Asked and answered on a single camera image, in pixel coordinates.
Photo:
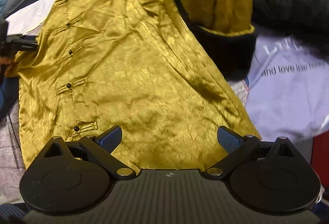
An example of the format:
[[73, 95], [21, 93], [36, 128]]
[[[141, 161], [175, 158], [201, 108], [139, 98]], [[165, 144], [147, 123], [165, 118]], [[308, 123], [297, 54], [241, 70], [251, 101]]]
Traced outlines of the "person's left hand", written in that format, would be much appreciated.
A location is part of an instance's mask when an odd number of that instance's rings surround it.
[[11, 65], [14, 61], [15, 59], [11, 57], [0, 57], [0, 65]]

